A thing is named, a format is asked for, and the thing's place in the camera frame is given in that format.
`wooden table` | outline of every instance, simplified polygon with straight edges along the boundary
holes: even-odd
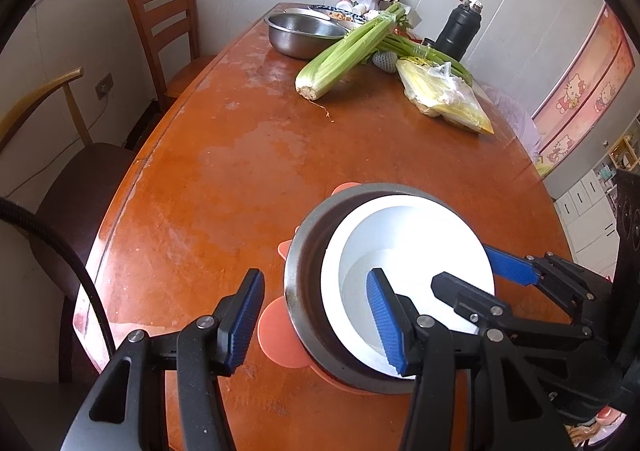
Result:
[[[505,120],[494,136],[421,115],[397,75],[357,66],[316,106],[294,89],[304,62],[269,44],[262,21],[209,64],[162,119],[111,203],[88,263],[119,344],[134,328],[180,330],[233,293],[249,267],[266,278],[264,305],[282,295],[279,242],[344,182],[397,182],[447,202],[479,238],[511,253],[570,257],[558,216]],[[536,289],[497,279],[524,317],[566,321]],[[106,353],[81,293],[76,333],[102,368]],[[168,428],[181,449],[175,376]],[[361,396],[308,368],[270,362],[252,341],[221,389],[242,450],[398,447],[406,396]],[[456,446],[463,436],[456,417]]]

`blue textured pad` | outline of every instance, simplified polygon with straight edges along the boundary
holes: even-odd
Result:
[[[408,366],[402,350],[402,333],[373,271],[367,274],[367,300],[385,349],[386,360],[402,375]]]
[[[249,342],[251,342],[251,336],[254,333],[255,322],[260,314],[264,294],[264,278],[261,274],[251,284],[244,303],[240,307],[238,317],[229,332],[229,348],[226,353],[225,367],[232,371],[244,363],[246,351],[249,349]]]
[[[535,285],[539,276],[534,271],[533,266],[513,254],[504,253],[488,245],[484,246],[486,255],[489,257],[489,264],[494,274],[500,275],[520,285]]]

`cabbage in plastic bag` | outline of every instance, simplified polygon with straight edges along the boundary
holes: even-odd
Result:
[[[472,89],[451,74],[451,63],[428,67],[399,59],[396,68],[404,84],[404,95],[421,113],[429,117],[442,115],[450,123],[474,132],[494,132]]]

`black water bottle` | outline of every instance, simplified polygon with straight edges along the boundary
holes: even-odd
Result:
[[[466,49],[480,30],[482,4],[478,0],[466,0],[457,6],[447,20],[433,47],[460,61]]]

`chair seat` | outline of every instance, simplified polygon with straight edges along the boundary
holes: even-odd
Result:
[[[215,58],[215,56],[200,56],[191,61],[187,66],[182,67],[178,73],[171,78],[166,86],[164,95],[177,99],[190,85],[196,76]]]
[[[76,154],[45,195],[38,218],[59,232],[86,264],[104,215],[135,158],[134,152],[97,142]],[[48,245],[30,238],[31,251],[52,281],[74,300],[80,283]]]

